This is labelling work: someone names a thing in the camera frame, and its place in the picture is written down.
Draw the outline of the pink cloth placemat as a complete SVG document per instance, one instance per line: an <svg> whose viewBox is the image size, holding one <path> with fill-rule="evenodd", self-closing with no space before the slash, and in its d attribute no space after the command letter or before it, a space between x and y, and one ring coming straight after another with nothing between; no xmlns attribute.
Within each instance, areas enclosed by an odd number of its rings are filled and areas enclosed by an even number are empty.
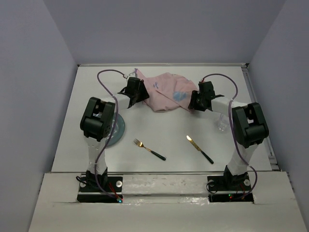
<svg viewBox="0 0 309 232"><path fill-rule="evenodd" d="M144 81L149 98L143 102L154 112L171 111L181 107L189 110L191 94L197 90L196 85L187 78L171 73L164 73L155 77L145 77L140 70L137 77Z"/></svg>

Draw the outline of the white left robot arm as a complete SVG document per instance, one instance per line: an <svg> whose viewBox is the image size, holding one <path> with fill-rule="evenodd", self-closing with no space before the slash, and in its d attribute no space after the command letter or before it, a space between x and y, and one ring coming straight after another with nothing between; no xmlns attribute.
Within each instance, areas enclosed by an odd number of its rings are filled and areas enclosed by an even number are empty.
<svg viewBox="0 0 309 232"><path fill-rule="evenodd" d="M131 108L134 104L149 98L144 81L130 77L127 86L109 98L101 100L91 97L80 122L88 146L89 164L86 175L90 185L97 191L106 188L107 164L105 161L106 140L114 131L114 119L120 110Z"/></svg>

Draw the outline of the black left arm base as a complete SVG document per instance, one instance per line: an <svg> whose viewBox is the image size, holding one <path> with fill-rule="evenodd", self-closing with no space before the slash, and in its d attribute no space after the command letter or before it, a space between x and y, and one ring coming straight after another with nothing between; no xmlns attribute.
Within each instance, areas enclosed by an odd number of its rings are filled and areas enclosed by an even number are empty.
<svg viewBox="0 0 309 232"><path fill-rule="evenodd" d="M122 176L109 176L107 184L103 187L99 187L95 180L87 180L85 174L76 176L76 180L79 182L79 203L123 203Z"/></svg>

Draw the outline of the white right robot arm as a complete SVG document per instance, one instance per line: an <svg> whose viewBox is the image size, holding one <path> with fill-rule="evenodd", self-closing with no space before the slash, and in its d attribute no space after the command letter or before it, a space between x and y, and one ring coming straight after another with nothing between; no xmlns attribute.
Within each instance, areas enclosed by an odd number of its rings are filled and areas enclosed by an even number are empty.
<svg viewBox="0 0 309 232"><path fill-rule="evenodd" d="M226 189L234 189L240 183L238 176L247 172L250 160L269 135L269 129L260 104L242 103L216 95L211 82L199 83L199 90L192 91L188 108L198 111L212 111L229 119L235 143L235 151L227 164L222 184Z"/></svg>

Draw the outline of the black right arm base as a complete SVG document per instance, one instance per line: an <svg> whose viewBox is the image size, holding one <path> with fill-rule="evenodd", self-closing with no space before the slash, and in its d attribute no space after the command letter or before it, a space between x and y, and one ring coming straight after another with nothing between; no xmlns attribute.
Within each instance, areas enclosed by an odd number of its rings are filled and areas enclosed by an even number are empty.
<svg viewBox="0 0 309 232"><path fill-rule="evenodd" d="M231 202L251 202L254 203L249 176L230 186L222 175L211 175L207 177L206 190L210 203L231 203Z"/></svg>

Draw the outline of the teal ceramic plate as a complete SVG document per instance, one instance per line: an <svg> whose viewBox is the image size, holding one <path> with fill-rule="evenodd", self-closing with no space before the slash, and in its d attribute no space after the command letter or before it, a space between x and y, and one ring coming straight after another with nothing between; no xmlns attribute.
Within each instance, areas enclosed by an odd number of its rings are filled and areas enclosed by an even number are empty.
<svg viewBox="0 0 309 232"><path fill-rule="evenodd" d="M115 128L114 128L113 135L112 135L107 147L111 147L111 146L115 145L116 143L118 143L125 133L126 125L125 125L125 121L122 118L122 116L120 114L118 114L117 121L115 121L115 119L116 119L116 116L114 114L113 120L112 120L112 128L113 127L115 127Z"/></svg>

